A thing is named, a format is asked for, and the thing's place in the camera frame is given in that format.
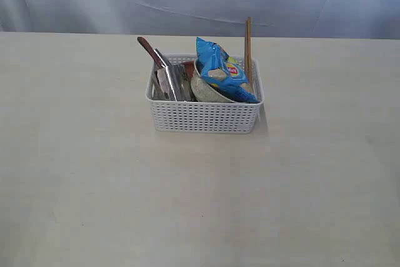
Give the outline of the blue potato chips bag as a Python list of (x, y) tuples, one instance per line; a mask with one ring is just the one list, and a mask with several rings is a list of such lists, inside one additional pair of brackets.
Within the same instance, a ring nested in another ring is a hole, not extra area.
[(217, 43), (196, 38), (200, 77), (225, 97), (240, 103), (257, 103), (241, 65)]

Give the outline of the wooden chopstick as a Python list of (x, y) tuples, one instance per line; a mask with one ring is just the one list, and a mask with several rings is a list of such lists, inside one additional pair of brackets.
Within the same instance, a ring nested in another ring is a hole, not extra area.
[(244, 58), (245, 58), (245, 73), (246, 73), (246, 77), (248, 80), (248, 83), (251, 83), (251, 63), (249, 62), (250, 60), (250, 55), (249, 55), (249, 32), (250, 32), (250, 25), (251, 25), (251, 18), (248, 17), (246, 19), (246, 28), (245, 28), (245, 46), (244, 46)]
[(253, 78), (253, 74), (252, 74), (252, 73), (253, 73), (253, 72), (252, 72), (252, 71), (253, 71), (253, 67), (252, 67), (252, 59), (251, 59), (251, 29), (252, 29), (252, 24), (250, 25), (250, 32), (249, 32), (249, 42), (250, 42), (250, 43), (249, 43), (249, 55), (250, 55), (250, 60), (249, 60), (249, 62), (251, 63), (251, 83), (250, 83), (250, 86), (253, 86), (253, 84), (252, 84), (252, 83), (253, 83), (253, 81), (252, 81), (252, 80), (253, 80), (253, 79), (252, 79), (252, 78)]

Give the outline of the speckled beige ceramic bowl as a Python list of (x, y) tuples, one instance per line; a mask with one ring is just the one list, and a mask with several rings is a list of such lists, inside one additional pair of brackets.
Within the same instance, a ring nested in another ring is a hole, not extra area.
[(197, 101), (205, 103), (259, 103), (259, 100), (253, 93), (254, 91), (250, 84), (245, 83), (244, 89), (247, 92), (250, 92), (251, 96), (255, 97), (255, 101), (253, 101), (253, 99), (251, 99), (250, 102), (243, 101), (238, 96), (234, 96), (232, 98), (229, 93), (221, 91), (217, 86), (213, 86), (205, 82), (205, 80), (201, 77), (201, 70), (203, 68), (203, 65), (198, 60), (195, 60), (193, 65), (194, 71), (191, 78), (191, 89)]

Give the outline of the white perforated plastic basket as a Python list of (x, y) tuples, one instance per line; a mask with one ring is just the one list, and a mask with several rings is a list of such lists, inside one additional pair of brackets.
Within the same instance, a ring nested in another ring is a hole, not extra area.
[(252, 59), (252, 78), (253, 90), (259, 100), (256, 104), (163, 101), (157, 98), (153, 79), (149, 78), (146, 98), (154, 127), (167, 132), (248, 134), (260, 117), (265, 100), (259, 63), (255, 58)]

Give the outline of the stainless steel cup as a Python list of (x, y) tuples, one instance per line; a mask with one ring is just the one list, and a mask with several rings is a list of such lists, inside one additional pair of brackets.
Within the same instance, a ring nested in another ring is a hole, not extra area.
[(167, 101), (193, 100), (189, 76), (183, 64), (172, 65), (169, 69), (158, 69), (155, 75), (161, 89), (160, 99)]

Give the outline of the terracotta brown plate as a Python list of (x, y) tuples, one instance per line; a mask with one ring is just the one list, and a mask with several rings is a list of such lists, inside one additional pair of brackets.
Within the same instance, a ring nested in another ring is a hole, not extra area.
[(196, 67), (195, 62), (194, 61), (186, 61), (186, 62), (183, 62), (182, 65), (185, 68), (188, 79), (191, 80), (191, 78), (193, 77), (193, 74), (194, 74), (194, 69)]

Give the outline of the grey backdrop curtain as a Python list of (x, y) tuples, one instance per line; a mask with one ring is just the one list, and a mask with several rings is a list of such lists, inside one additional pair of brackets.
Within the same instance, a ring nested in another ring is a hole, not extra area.
[(1, 0), (15, 32), (399, 38), (399, 0)]

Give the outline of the brown wooden handled spoon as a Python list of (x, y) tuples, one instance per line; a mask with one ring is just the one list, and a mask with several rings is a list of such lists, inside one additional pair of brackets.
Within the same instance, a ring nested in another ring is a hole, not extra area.
[(144, 37), (141, 37), (141, 36), (137, 37), (137, 41), (147, 51), (147, 53), (150, 55), (150, 57), (152, 57), (157, 68), (162, 69), (163, 64), (162, 64), (160, 58), (158, 57), (158, 55), (156, 54), (156, 52), (154, 51), (153, 47), (148, 43), (148, 41)]

